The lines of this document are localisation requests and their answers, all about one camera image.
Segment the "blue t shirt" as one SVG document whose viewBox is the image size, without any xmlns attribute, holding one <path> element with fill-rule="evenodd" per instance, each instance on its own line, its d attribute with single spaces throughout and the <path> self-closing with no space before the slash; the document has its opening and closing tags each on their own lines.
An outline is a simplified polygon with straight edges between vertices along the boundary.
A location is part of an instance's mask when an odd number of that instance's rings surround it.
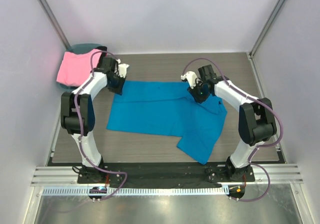
<svg viewBox="0 0 320 224">
<path fill-rule="evenodd" d="M 227 110 L 221 98 L 199 104 L 182 82 L 127 81 L 115 95 L 107 129 L 180 137 L 177 148 L 205 165 L 224 128 Z"/>
</svg>

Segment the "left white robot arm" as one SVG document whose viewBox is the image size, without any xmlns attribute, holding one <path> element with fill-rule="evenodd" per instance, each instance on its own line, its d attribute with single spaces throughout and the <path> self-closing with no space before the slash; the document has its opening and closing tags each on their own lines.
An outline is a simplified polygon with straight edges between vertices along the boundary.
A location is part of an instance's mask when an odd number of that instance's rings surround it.
<svg viewBox="0 0 320 224">
<path fill-rule="evenodd" d="M 96 123 L 93 100 L 104 88 L 122 95 L 128 68 L 120 59 L 104 57 L 80 87 L 61 96 L 61 127 L 74 139 L 82 158 L 80 168 L 72 167 L 80 184 L 106 180 L 108 173 L 93 132 Z"/>
</svg>

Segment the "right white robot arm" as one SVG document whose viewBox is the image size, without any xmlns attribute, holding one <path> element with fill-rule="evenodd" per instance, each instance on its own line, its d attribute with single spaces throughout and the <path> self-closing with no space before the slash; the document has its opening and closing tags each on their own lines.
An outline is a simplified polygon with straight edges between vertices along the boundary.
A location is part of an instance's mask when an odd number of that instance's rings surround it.
<svg viewBox="0 0 320 224">
<path fill-rule="evenodd" d="M 199 68 L 198 72 L 200 76 L 188 71 L 180 77 L 189 84 L 187 90 L 195 102 L 203 103 L 212 95 L 223 99 L 238 112 L 240 141 L 225 165 L 226 177 L 235 181 L 249 171 L 255 152 L 277 132 L 272 103 L 237 88 L 224 75 L 218 76 L 211 65 Z"/>
</svg>

